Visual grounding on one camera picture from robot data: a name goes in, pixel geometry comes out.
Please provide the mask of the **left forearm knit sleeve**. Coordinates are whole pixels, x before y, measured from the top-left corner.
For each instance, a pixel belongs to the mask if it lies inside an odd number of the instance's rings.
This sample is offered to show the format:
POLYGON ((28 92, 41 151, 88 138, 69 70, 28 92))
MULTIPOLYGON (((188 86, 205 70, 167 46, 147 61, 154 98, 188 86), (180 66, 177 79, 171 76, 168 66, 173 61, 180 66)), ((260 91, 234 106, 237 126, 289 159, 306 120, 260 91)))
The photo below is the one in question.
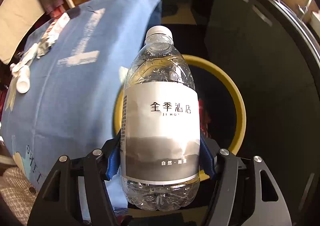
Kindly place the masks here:
POLYGON ((1 176, 1 196, 22 225, 28 223, 37 194, 19 167, 10 167, 1 176))

